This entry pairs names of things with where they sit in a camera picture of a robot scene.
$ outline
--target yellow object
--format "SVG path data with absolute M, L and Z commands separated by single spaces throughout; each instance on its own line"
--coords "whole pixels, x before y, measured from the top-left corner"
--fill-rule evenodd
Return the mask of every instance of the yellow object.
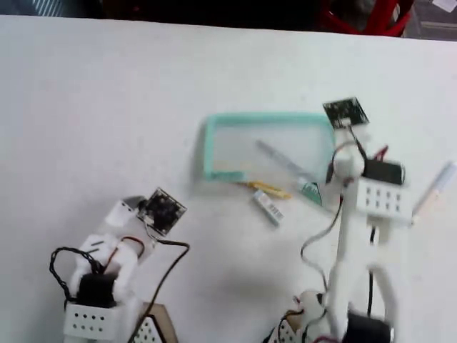
M 248 182 L 247 185 L 249 187 L 260 189 L 261 191 L 264 191 L 267 194 L 274 195 L 282 199 L 290 199 L 292 197 L 292 194 L 287 193 L 280 188 L 271 186 L 270 184 L 266 184 L 262 181 L 251 181 Z

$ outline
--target green tag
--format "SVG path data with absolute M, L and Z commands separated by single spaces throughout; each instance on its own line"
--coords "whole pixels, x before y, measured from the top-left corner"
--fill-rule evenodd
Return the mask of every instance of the green tag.
M 306 182 L 301 189 L 301 193 L 312 202 L 322 206 L 321 193 L 316 183 Z

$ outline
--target white table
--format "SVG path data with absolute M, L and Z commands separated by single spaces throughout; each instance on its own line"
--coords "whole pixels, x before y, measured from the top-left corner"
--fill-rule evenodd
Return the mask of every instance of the white table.
M 299 247 L 330 217 L 295 197 L 279 204 L 286 220 L 274 230 L 249 191 L 197 181 L 209 114 L 322 112 L 356 95 L 371 120 L 368 151 L 388 143 L 415 198 L 456 158 L 455 43 L 10 16 L 0 18 L 0 46 L 5 342 L 61 338 L 51 251 L 77 247 L 117 199 L 157 186 L 189 208 L 169 238 L 191 252 L 159 295 L 180 342 L 260 342 L 293 294 L 321 288 Z M 412 342 L 457 335 L 456 191 L 411 232 Z M 326 270 L 337 231 L 309 252 Z M 154 261 L 145 280 L 160 277 Z M 57 266 L 66 278 L 72 268 L 72 257 Z M 148 299 L 154 287 L 139 289 Z

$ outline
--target white card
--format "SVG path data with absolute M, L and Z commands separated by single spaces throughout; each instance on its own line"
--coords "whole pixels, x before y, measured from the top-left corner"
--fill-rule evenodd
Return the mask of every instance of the white card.
M 457 0 L 433 0 L 432 4 L 451 13 L 457 6 Z

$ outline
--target teal plastic tray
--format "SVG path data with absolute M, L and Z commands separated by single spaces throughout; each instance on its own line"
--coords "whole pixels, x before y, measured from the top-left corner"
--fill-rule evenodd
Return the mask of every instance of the teal plastic tray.
M 325 114 L 216 114 L 206 123 L 204 177 L 209 181 L 278 184 L 296 179 L 297 171 L 303 170 L 308 178 L 322 182 L 334 149 L 333 128 Z

